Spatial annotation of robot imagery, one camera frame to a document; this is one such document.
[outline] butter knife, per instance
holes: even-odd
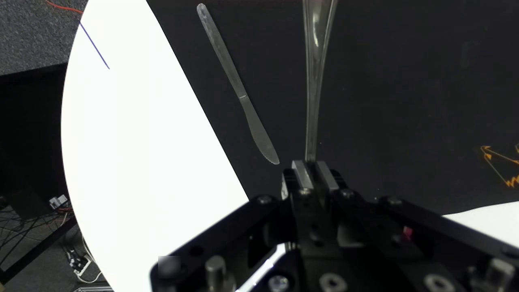
[[[255,108],[253,108],[253,103],[250,101],[247,91],[245,91],[245,87],[242,83],[242,78],[239,75],[239,70],[236,69],[232,59],[231,59],[231,54],[227,51],[227,46],[219,33],[219,30],[216,28],[214,25],[214,20],[208,10],[208,7],[205,4],[198,4],[197,5],[197,14],[198,14],[198,18],[201,22],[201,25],[205,27],[205,31],[208,35],[208,40],[221,62],[221,65],[224,67],[224,72],[236,91],[236,95],[239,96],[239,101],[244,108],[244,113],[245,113],[245,117],[247,117],[247,124],[249,124],[249,129],[250,129],[250,134],[260,150],[260,153],[274,166],[279,164],[279,158],[278,158],[278,153],[276,153],[276,148],[270,138],[270,135],[266,134]]]

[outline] white table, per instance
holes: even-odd
[[[67,184],[111,286],[146,292],[156,262],[247,197],[146,0],[90,0],[81,23],[62,113]],[[495,210],[451,218],[519,247],[519,205]]]

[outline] metal utensil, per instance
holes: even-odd
[[[219,30],[216,28],[214,22],[213,22],[213,17],[208,10],[208,7],[205,4],[200,4],[197,5],[197,14],[198,14],[198,18],[201,22],[201,25],[205,27],[205,31],[208,35],[208,40],[221,62],[221,65],[224,67],[224,72],[234,88],[234,91],[237,93],[239,96],[239,101],[244,108],[244,113],[245,113],[245,117],[247,117],[247,124],[249,124],[249,129],[250,129],[250,134],[253,135],[253,140],[260,150],[260,153],[274,166],[279,164],[279,158],[278,158],[278,153],[274,150],[274,145],[270,138],[270,135],[266,134],[247,91],[245,91],[245,87],[240,80],[240,75],[229,56],[229,51],[227,51],[227,46],[219,33]]]
[[[336,9],[338,0],[304,0],[304,27],[307,48],[305,161],[317,160],[325,62]]]

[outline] silver knife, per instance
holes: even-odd
[[[224,67],[224,72],[234,88],[234,91],[237,93],[239,96],[239,101],[244,108],[244,113],[245,113],[245,117],[247,117],[247,124],[249,124],[249,129],[250,129],[250,134],[253,135],[253,140],[260,150],[260,153],[274,166],[279,164],[279,158],[278,158],[278,153],[276,153],[276,148],[270,138],[270,135],[266,134],[255,108],[253,108],[253,103],[250,101],[247,91],[245,91],[245,87],[240,80],[240,75],[229,56],[229,51],[227,51],[227,46],[221,36],[221,33],[218,31],[214,22],[213,22],[213,17],[208,10],[208,7],[205,4],[200,4],[197,5],[197,14],[198,14],[198,18],[201,22],[201,25],[205,27],[206,30],[206,35],[208,35],[208,40],[221,62],[221,65]]]

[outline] knife blade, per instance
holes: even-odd
[[[205,4],[198,4],[197,5],[197,14],[198,14],[198,18],[201,22],[201,25],[205,27],[205,31],[208,35],[208,40],[236,91],[236,95],[239,96],[239,101],[242,104],[242,109],[245,113],[245,119],[247,119],[247,124],[249,124],[249,129],[250,129],[250,134],[260,150],[260,153],[274,166],[279,164],[279,158],[278,158],[278,153],[276,153],[276,148],[270,138],[270,135],[266,134],[263,124],[261,124],[261,119],[260,116],[257,114],[255,111],[255,106],[253,103],[250,101],[247,91],[245,91],[245,87],[242,83],[242,78],[239,75],[239,70],[236,69],[232,59],[231,59],[231,54],[227,51],[227,46],[208,10],[208,7]]]

